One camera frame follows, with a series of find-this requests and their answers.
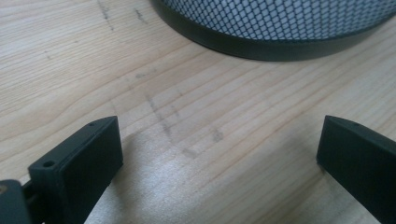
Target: mesh basket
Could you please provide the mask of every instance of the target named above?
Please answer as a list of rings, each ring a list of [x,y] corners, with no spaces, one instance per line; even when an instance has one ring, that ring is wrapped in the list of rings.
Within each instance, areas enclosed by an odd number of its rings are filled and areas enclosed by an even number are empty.
[[[294,61],[359,43],[396,12],[396,0],[151,0],[160,16],[209,48]]]

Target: black wire mesh basket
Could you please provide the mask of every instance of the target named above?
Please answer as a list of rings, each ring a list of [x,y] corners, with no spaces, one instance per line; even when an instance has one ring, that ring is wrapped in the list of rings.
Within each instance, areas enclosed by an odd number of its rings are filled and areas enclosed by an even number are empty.
[[[347,49],[396,12],[396,0],[151,0],[171,27],[208,48],[265,61]]]

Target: table top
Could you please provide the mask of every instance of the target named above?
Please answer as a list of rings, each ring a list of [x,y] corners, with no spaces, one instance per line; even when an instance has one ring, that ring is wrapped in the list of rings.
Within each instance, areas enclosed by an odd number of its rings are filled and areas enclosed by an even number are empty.
[[[0,179],[119,116],[124,166],[86,223],[376,223],[316,163],[325,115],[396,139],[396,20],[296,63],[239,59],[146,0],[0,3]]]

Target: black rim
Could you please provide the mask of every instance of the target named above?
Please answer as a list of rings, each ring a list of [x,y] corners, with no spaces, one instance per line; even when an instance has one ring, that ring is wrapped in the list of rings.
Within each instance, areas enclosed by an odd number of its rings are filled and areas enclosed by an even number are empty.
[[[271,62],[309,60],[348,49],[374,33],[393,16],[375,26],[335,38],[268,41],[246,39],[211,30],[177,13],[162,0],[151,0],[151,4],[169,26],[198,44],[236,57]]]

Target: metal mesh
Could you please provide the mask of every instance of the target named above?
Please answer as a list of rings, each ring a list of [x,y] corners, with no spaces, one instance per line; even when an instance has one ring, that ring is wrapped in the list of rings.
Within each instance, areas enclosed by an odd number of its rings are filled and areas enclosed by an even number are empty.
[[[396,0],[163,0],[206,28],[256,40],[321,40],[370,28]]]

